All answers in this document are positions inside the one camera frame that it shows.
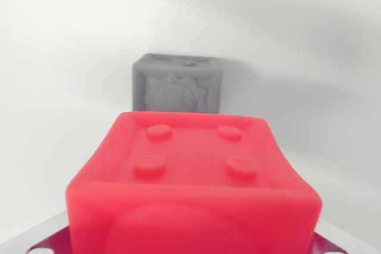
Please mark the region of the gripper left finger with black rubber pad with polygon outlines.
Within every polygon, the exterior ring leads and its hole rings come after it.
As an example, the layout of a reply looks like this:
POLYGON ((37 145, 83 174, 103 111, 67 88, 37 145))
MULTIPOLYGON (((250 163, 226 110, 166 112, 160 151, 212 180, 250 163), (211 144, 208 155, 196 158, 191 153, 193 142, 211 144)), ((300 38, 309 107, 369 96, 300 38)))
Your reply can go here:
POLYGON ((66 211, 1 243, 1 253, 37 253, 35 249, 43 249, 45 253, 72 253, 66 211))

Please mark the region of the gripper right finger with black rubber pad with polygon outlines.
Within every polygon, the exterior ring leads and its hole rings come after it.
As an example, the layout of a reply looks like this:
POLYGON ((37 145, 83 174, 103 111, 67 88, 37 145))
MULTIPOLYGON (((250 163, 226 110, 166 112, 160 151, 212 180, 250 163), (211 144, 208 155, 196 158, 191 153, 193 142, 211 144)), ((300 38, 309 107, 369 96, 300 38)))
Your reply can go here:
POLYGON ((371 246, 328 221, 320 220, 310 253, 371 253, 371 246))

